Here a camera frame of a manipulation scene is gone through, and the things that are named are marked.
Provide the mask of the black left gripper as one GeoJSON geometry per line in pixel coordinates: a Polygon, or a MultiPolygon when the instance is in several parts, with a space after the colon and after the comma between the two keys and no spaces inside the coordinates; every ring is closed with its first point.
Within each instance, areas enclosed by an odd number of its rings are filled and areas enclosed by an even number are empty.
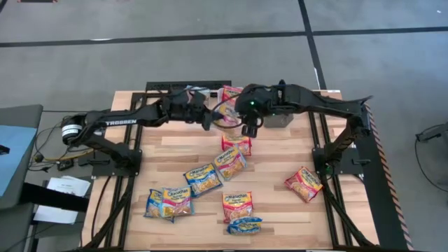
{"type": "Polygon", "coordinates": [[[173,91],[173,120],[201,121],[202,128],[209,131],[214,113],[204,105],[205,98],[199,92],[190,97],[186,90],[173,91]]]}

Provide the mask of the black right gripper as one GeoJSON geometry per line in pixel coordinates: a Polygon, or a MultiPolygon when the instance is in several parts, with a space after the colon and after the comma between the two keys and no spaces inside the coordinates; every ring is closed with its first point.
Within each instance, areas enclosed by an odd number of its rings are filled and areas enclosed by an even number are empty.
{"type": "Polygon", "coordinates": [[[234,109],[241,121],[246,124],[241,128],[241,134],[246,137],[257,137],[258,119],[274,115],[272,108],[273,92],[264,85],[247,85],[236,99],[234,109]]]}

